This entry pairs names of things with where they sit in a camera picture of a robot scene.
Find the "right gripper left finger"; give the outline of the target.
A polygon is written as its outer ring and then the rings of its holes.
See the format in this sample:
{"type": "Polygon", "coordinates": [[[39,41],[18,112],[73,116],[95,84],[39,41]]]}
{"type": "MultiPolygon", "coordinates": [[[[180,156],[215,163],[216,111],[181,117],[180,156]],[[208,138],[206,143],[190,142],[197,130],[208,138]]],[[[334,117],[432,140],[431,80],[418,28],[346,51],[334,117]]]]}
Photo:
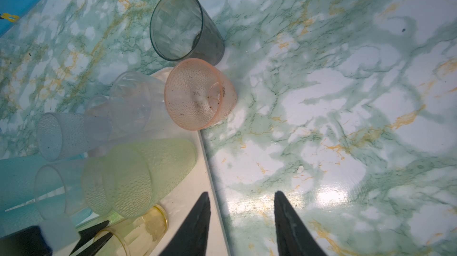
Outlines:
{"type": "Polygon", "coordinates": [[[160,256],[205,256],[210,218],[209,195],[203,192],[160,256]]]}

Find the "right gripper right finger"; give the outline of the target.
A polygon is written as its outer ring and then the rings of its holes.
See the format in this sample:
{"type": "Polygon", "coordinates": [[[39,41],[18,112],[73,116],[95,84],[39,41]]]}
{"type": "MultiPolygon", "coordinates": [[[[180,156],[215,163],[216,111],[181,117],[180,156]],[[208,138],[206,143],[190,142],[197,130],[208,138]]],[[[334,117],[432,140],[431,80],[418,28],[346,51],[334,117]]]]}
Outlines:
{"type": "Polygon", "coordinates": [[[274,196],[274,217],[280,256],[326,256],[282,191],[274,196]]]}

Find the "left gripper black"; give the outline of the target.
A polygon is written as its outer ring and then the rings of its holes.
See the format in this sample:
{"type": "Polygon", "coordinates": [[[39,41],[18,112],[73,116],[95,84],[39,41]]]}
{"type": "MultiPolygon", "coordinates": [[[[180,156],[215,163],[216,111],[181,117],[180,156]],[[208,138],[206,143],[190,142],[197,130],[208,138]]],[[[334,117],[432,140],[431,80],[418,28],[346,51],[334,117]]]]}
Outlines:
{"type": "MultiPolygon", "coordinates": [[[[71,255],[95,256],[104,245],[113,237],[111,232],[95,241],[95,236],[109,225],[109,220],[87,227],[79,234],[80,241],[77,243],[71,255]]],[[[12,233],[1,238],[2,256],[51,256],[52,248],[47,244],[39,226],[31,226],[21,231],[12,233]]]]}

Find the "amber yellow glass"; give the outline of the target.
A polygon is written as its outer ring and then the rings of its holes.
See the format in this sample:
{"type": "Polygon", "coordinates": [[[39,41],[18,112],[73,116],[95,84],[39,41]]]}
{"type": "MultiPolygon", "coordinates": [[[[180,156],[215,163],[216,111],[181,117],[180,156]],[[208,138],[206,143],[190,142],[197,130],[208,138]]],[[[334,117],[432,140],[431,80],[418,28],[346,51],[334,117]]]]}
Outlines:
{"type": "Polygon", "coordinates": [[[148,256],[169,228],[168,214],[156,205],[137,219],[123,219],[99,232],[94,241],[113,236],[96,253],[98,256],[148,256]]]}

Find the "clear smooth glass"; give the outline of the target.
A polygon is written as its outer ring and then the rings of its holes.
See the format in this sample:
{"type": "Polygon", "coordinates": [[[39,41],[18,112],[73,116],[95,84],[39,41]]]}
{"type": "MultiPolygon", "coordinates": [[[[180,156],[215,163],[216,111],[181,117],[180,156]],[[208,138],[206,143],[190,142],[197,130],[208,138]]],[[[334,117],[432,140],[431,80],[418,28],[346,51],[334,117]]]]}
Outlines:
{"type": "Polygon", "coordinates": [[[78,225],[92,214],[82,189],[82,173],[87,161],[86,158],[64,160],[46,164],[38,170],[33,196],[44,219],[65,214],[78,225]]]}

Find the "light green textured cup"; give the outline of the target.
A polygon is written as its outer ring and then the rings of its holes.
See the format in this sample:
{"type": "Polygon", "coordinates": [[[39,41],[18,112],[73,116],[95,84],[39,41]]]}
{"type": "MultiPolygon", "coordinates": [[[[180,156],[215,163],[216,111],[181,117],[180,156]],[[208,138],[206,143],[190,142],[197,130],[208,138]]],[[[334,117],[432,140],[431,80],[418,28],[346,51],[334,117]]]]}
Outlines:
{"type": "Polygon", "coordinates": [[[123,217],[139,217],[175,189],[196,161],[195,145],[183,138],[117,145],[101,158],[106,198],[123,217]]]}

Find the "teal textured cup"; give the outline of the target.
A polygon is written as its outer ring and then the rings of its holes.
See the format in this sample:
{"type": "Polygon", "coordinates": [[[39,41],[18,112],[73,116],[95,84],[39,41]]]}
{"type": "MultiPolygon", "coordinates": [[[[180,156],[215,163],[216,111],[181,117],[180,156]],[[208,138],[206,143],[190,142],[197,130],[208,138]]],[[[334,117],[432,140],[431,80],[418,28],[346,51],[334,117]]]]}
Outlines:
{"type": "Polygon", "coordinates": [[[1,160],[1,210],[8,210],[33,198],[38,170],[48,164],[40,154],[1,160]]]}

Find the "pink textured cup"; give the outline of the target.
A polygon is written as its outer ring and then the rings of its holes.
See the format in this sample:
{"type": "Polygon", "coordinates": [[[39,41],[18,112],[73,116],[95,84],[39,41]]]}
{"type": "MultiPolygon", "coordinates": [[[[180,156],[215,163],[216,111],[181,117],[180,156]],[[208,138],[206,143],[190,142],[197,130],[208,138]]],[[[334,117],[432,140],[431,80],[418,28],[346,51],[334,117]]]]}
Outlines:
{"type": "Polygon", "coordinates": [[[168,76],[165,107],[171,120],[188,131],[199,131],[225,119],[235,108],[237,93],[231,81],[208,62],[191,58],[168,76]]]}

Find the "clear faceted glass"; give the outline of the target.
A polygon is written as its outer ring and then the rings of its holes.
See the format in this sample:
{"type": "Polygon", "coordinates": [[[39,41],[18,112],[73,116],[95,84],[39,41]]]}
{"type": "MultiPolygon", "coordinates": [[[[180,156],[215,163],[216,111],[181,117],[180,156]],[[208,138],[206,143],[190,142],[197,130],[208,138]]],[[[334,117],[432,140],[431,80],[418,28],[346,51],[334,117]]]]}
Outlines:
{"type": "Polygon", "coordinates": [[[165,82],[140,72],[122,73],[109,92],[110,117],[116,130],[125,134],[171,121],[164,101],[165,82]]]}

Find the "dark grey tumbler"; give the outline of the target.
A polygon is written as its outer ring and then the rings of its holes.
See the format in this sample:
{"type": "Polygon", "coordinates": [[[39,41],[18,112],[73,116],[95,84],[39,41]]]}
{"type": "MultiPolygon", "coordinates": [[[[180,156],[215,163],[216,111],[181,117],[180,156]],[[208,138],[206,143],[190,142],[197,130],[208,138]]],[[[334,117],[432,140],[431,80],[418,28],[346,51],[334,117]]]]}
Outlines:
{"type": "Polygon", "coordinates": [[[155,52],[169,62],[198,58],[215,66],[225,53],[222,35],[198,0],[160,0],[150,38],[155,52]]]}

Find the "pale green textured cup front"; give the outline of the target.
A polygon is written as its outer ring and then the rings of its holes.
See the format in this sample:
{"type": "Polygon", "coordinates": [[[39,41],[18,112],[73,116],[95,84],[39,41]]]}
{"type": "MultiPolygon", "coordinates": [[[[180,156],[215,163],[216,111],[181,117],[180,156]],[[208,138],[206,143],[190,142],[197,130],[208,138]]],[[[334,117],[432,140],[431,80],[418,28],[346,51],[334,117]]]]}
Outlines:
{"type": "Polygon", "coordinates": [[[104,216],[112,211],[103,186],[103,163],[100,158],[90,158],[83,168],[81,185],[84,199],[90,209],[104,216]]]}

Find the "clear ribbed glass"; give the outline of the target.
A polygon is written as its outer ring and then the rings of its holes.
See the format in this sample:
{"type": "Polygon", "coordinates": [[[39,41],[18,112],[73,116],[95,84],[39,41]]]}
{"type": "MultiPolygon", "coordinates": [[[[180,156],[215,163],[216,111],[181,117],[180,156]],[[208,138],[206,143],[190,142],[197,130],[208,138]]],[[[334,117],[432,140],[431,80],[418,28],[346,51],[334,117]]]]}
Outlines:
{"type": "Polygon", "coordinates": [[[90,99],[84,109],[84,121],[102,122],[111,121],[109,99],[104,95],[97,95],[90,99]]]}

